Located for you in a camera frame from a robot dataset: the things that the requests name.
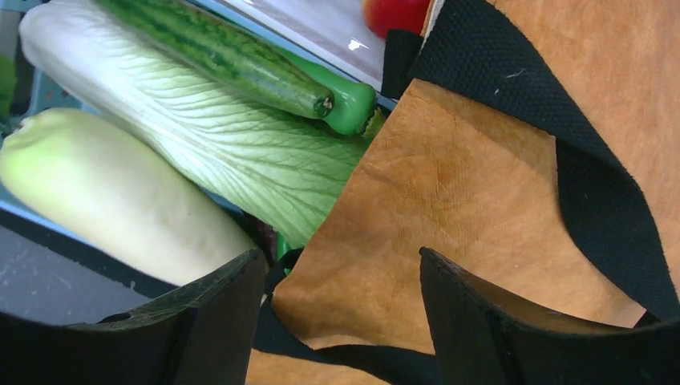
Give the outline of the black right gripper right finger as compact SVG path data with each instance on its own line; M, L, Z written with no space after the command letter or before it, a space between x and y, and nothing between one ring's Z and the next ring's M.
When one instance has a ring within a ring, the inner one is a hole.
M446 384L676 384L679 324L621 328L562 314L429 248L420 282Z

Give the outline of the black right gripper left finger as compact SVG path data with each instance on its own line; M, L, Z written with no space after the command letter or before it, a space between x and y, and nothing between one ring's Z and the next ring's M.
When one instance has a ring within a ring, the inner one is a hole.
M242 384L265 259L251 249L214 272L96 324L1 316L4 384Z

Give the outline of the green napa cabbage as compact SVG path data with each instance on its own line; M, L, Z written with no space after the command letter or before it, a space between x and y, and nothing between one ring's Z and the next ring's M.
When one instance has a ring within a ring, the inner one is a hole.
M36 6L19 35L28 61L62 88L294 248L326 219L368 147L206 79L91 1Z

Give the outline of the brown Trader Joe's bag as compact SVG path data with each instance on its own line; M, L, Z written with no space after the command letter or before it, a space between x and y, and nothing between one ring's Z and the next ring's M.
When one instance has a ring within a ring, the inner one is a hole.
M278 274L249 384L446 384L419 251L562 314L679 324L679 4L435 1L411 81Z

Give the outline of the white daikon radish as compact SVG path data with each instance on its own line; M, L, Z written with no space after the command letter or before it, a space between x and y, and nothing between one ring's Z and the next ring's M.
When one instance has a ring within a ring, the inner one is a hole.
M117 261L182 286L255 244L146 144L74 108L25 118L1 148L2 185Z

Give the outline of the green chili pepper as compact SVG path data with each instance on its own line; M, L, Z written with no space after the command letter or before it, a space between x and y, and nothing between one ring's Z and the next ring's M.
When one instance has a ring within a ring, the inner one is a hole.
M375 138L386 118L377 104L377 93L372 86L346 79L284 48L275 49L334 93L334 108L323 118L332 129L344 136L358 135L368 140Z

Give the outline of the green cucumber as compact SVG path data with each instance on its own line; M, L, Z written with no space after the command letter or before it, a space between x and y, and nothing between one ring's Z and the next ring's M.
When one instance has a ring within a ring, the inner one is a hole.
M257 102L320 120L334 93L268 43L186 1L98 0L96 5L181 62Z

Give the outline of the red yellow apple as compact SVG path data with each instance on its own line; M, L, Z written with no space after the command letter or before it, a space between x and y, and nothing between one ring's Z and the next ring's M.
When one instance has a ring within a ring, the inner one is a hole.
M430 7L430 0L365 0L362 18L366 26L381 39L392 29L420 34Z

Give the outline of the long green bean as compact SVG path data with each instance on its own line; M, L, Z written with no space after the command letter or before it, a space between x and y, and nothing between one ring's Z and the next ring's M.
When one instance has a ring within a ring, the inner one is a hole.
M276 265L277 271L286 277L294 267L295 260L288 257L291 247L281 233L277 233L276 240Z

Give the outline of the blue perforated basket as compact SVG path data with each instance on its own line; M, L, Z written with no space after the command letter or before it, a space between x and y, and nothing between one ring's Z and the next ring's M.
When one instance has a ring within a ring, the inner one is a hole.
M26 116L51 107L76 107L95 113L95 109L70 95L39 69L32 67L22 55L18 24L28 10L41 4L41 1L1 2L1 56L14 61L18 79L10 103L10 120L17 122ZM28 209L5 188L1 188L1 209L30 221L39 228L60 233L76 241L82 240L72 232Z

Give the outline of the white perforated basket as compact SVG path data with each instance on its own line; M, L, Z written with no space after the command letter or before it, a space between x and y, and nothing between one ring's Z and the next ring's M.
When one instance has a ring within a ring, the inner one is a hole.
M195 1L303 58L381 89L385 43L362 20L360 1Z

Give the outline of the green leafy vegetable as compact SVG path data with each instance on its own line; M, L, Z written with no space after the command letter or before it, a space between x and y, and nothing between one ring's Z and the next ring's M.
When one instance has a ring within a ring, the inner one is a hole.
M5 135L9 129L11 105L14 99L14 89L17 83L14 59L1 55L1 134Z

